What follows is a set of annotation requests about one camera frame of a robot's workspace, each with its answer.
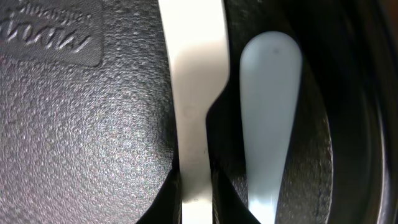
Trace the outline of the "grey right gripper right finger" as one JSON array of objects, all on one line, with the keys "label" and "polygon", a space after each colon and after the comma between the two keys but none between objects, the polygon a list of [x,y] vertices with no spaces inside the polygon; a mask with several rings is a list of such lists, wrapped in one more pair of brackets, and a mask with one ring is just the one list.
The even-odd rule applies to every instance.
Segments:
[{"label": "grey right gripper right finger", "polygon": [[214,170],[213,223],[215,224],[259,224],[259,221],[245,207],[232,183],[222,170]]}]

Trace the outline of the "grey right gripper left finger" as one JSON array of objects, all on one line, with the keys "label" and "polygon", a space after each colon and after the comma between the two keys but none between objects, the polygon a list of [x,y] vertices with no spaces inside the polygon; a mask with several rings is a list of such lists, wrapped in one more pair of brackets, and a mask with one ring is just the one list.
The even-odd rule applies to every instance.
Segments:
[{"label": "grey right gripper left finger", "polygon": [[180,173],[172,169],[152,205],[137,221],[137,224],[180,224],[181,192]]}]

